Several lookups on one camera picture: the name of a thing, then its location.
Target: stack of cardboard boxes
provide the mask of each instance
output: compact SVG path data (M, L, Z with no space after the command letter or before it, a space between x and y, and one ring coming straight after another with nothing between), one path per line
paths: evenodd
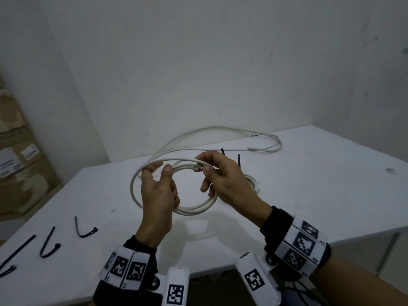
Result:
M53 168L0 82L0 246L60 189Z

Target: qr code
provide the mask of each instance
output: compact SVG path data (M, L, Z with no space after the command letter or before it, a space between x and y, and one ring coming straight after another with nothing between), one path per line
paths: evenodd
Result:
M244 277L247 280L247 283L251 287L252 291L259 289L265 284L256 268L245 274Z
M291 249L289 249L288 252L283 256L283 261L287 262L297 271L299 271L306 263L306 259L304 257Z
M106 264L105 264L105 266L104 266L104 268L105 268L106 270L108 270L108 268L111 266L110 264L112 263L112 261L113 261L113 259L115 258L115 256L116 256L116 252L112 252L112 254L110 255L110 257L109 257L109 259L108 259L108 262L106 262Z
M167 303L181 305L183 302L184 286L170 284L169 293L167 294Z
M145 271L146 264L140 262L132 262L130 264L129 272L126 276L128 280L141 281Z
M110 272L116 276L122 277L123 273L125 272L126 266L128 264L129 260L125 259L121 256L117 256L115 263L113 264L112 268L110 269Z
M316 242L313 239L302 232L299 232L297 234L295 241L293 242L293 246L295 246L307 256L312 253L315 244Z
M319 236L319 230L316 229L314 226L311 226L306 221L303 221L302 223L302 230L313 236L315 239L317 239L317 237Z

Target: coiled cable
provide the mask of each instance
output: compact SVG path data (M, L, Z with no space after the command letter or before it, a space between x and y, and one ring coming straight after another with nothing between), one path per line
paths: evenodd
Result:
M279 150L282 149L283 144L282 141L278 138L278 136L274 135L274 134L266 134L266 133L260 133L260 132L255 132L255 131L251 131L251 130L244 130L244 129L237 129L237 128L231 128L231 127L226 127L226 126L210 126L210 127L206 127L206 128L201 128L201 129L197 129L197 130L193 130L184 134L181 134L175 138L173 138L172 140L170 140L168 143L166 143L163 147L161 147L154 155L152 155L150 157L150 159L144 163L142 166L140 166L135 174L132 176L132 179L130 180L130 196L132 197L132 200L140 207L142 208L142 205L137 201L135 194L133 192L133 185L135 182L135 179L137 176L139 176L139 173L148 165L157 162L157 158L167 154L167 153L171 153L173 151L180 151L180 150L199 150L199 151L210 151L210 150L214 150L214 149L198 149L198 148L186 148L186 149L173 149L173 150L167 150L162 152L162 150L164 150L166 148L166 146L168 146L169 144L171 144L173 141L175 141L176 139L183 137L185 135L189 135L198 131L202 131L202 130L207 130L207 129L227 129L227 130L237 130L237 131L243 131L243 132L251 132L251 133L255 133L257 135L264 135L267 136L269 138L272 138L273 140L276 141L275 145L272 145L270 147L266 147L266 148L253 148L253 147L248 147L247 149L224 149L224 151L260 151L260 152L265 152L265 153L276 153ZM210 165L207 162L201 161L201 160L197 160L197 159L184 159L184 158L166 158L166 159L160 159L159 161L177 161L173 164L173 173L176 173L180 170L193 170L195 172L198 172L200 169L202 169L202 167L204 165ZM258 183L256 182L255 178L253 178L252 176L248 175L248 174L244 174L245 178L248 180L249 184L251 185L252 189L258 193ZM194 207L181 207L178 206L176 209L174 209L173 211L179 215L184 215L184 216L192 216L192 215L198 215L203 213L204 211L206 211L207 209L209 209L217 200L217 193L215 193L215 195L213 197L208 198L206 201L204 201L203 203L194 206Z

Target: wristband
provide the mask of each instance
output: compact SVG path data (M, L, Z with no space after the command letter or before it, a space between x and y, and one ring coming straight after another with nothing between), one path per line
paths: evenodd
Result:
M324 233L275 206L260 231L265 236L266 260L274 265L273 271L282 280L309 277L331 256Z
M134 236L123 247L117 247L99 274L95 305L144 304L147 300L149 304L160 304L161 294L147 290L157 273L156 252Z

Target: table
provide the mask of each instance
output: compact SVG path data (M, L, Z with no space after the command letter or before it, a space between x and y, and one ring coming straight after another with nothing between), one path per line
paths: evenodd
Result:
M275 154L241 152L242 170L259 183L259 196L326 232L329 242L340 243L402 231L408 226L408 164L360 146L314 126L275 133L283 149ZM270 139L246 137L207 145L206 148L268 146ZM195 157L197 151L170 154ZM227 156L237 159L237 152ZM131 200L129 181L141 157L83 169L0 248L3 262L31 235L37 237L5 268L18 269L0 278L2 305L68 305L90 300L98 273L112 250L134 234L142 210ZM385 169L394 169L389 174ZM193 206L206 194L199 191L202 173L183 170L174 175L181 204ZM140 199L140 180L136 196ZM74 216L84 234L80 238ZM52 226L56 230L46 252L39 256ZM170 266L188 268L191 276L230 269L247 251L262 253L263 236L251 222L218 200L197 216L173 214L173 228L157 252L159 272Z

